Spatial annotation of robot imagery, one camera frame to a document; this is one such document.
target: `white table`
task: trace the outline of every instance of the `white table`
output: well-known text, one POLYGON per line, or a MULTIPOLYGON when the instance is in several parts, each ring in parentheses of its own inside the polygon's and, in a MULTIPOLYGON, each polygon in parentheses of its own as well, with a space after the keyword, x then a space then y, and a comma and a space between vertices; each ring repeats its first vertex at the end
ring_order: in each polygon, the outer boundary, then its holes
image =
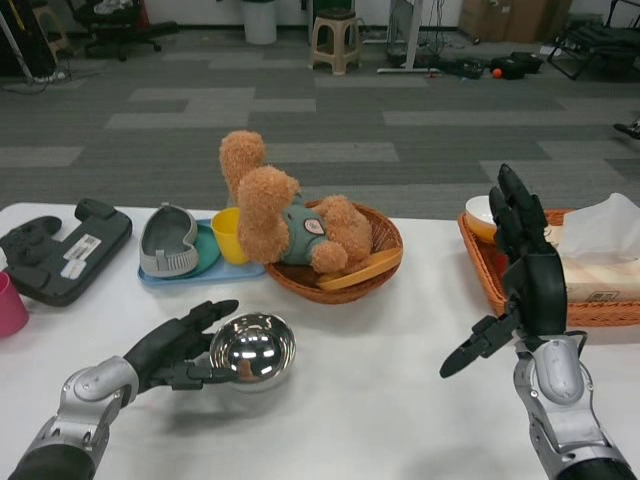
MULTIPOLYGON (((0 341, 0 478, 58 406, 67 376, 124 354, 152 328, 207 299, 283 316, 298 342, 290 381, 263 395, 227 387, 155 389, 121 412, 98 480, 542 479, 504 348, 441 380, 446 356, 489 307, 457 225, 397 220, 400 271, 351 305, 310 303, 268 277, 150 290, 136 277, 137 242, 152 210, 125 208, 134 238, 67 308, 33 301, 28 325, 0 341)), ((212 212, 194 212, 204 218, 212 212)), ((73 207, 18 204, 0 236, 40 215, 75 228, 73 207)), ((592 332, 583 358, 596 409, 640 471, 640 329, 592 332)))

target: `metal bowl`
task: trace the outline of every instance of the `metal bowl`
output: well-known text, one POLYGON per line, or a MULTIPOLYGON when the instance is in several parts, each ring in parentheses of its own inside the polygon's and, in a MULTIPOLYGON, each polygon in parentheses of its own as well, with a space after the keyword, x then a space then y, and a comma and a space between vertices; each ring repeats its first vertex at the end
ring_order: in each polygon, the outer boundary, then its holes
POLYGON ((209 356, 214 368, 238 373, 232 385, 246 393, 276 386, 296 354, 293 332, 280 317, 267 313, 240 315, 216 332, 209 356))

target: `black bag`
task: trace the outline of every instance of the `black bag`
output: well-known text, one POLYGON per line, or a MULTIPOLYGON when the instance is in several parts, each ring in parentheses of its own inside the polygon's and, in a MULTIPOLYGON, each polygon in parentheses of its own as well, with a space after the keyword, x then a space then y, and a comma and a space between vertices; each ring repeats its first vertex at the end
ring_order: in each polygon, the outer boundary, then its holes
POLYGON ((491 60, 490 70, 502 70, 502 78, 506 80, 520 80, 527 73, 528 65, 511 57, 498 57, 491 60))
POLYGON ((544 63, 535 53, 511 52, 511 58, 519 60, 527 65, 527 73, 538 73, 544 63))

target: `gray toy shoe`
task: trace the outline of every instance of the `gray toy shoe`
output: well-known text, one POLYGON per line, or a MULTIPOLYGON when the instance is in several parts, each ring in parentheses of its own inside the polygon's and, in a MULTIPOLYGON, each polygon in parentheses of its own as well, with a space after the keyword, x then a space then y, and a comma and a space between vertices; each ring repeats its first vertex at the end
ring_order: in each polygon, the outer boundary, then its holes
POLYGON ((147 275, 177 277, 198 266, 198 225, 186 210, 163 203, 144 226, 140 267, 147 275))

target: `brown teddy bear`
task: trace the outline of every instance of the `brown teddy bear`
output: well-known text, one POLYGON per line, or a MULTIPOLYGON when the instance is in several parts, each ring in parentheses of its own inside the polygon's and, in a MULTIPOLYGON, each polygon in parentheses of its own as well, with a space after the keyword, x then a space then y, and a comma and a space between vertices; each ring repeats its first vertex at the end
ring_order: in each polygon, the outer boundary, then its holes
POLYGON ((238 237, 254 262, 311 265, 318 273, 351 273, 368 265, 371 225, 343 196, 306 208, 295 178, 263 166, 260 134, 236 131, 220 146, 220 163, 240 208, 238 237))

